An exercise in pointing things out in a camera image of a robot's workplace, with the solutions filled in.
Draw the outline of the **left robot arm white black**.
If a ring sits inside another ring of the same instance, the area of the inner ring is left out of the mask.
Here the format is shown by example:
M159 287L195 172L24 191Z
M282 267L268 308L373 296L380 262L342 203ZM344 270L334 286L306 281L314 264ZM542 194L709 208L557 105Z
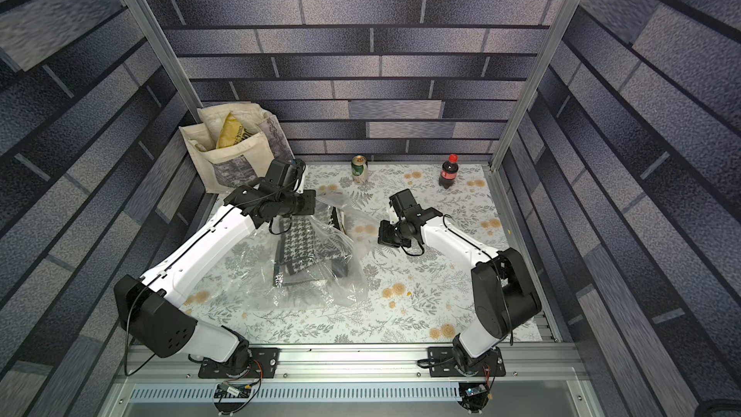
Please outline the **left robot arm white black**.
M274 159L266 174L235 188L190 239L139 277L114 287L121 328L154 356L202 357L230 378L253 363L248 341L226 326L196 320L181 310L198 283L237 243L277 217L314 213L316 191L303 186L306 164Z

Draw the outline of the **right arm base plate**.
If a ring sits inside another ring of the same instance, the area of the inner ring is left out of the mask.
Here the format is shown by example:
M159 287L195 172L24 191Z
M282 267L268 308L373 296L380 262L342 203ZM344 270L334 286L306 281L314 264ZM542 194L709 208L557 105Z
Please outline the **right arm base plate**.
M490 349L478 358L470 358L463 349L429 347L426 350L428 372L433 378L501 378L507 374L499 347Z

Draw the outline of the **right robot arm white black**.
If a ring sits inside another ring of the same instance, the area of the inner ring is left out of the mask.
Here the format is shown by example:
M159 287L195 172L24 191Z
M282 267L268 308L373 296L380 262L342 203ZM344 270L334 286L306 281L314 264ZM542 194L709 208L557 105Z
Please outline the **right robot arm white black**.
M540 296L520 252L499 250L469 237L436 208L422 208L409 189L389 199L397 216L383 220L378 243L408 251L418 244L433 249L470 271L474 319L452 341L452 357L459 372L472 375L482 364L492 366L498 345L542 310Z

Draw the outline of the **clear plastic vacuum bag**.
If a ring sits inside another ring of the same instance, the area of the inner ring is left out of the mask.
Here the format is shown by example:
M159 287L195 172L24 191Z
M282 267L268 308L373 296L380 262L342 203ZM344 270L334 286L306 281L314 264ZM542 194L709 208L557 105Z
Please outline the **clear plastic vacuum bag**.
M339 192L318 195L310 216L277 217L242 237L197 283L192 304L230 305L246 311L304 311L351 307L368 299L361 260L377 229Z

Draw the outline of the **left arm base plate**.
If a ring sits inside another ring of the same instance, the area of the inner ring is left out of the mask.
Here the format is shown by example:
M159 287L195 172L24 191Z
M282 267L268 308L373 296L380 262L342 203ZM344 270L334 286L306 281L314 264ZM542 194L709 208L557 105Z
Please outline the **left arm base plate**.
M281 349L277 347L239 347L223 363L205 358L200 365L198 378L210 380L256 380L274 378Z

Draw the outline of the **black white houndstooth scarf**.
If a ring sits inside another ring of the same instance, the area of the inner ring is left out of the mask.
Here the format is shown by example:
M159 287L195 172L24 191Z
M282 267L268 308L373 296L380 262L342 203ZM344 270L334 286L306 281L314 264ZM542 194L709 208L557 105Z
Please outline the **black white houndstooth scarf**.
M280 229L273 272L275 287L326 282L349 275L343 220L335 208L322 205L311 216L293 218L288 229L281 222Z

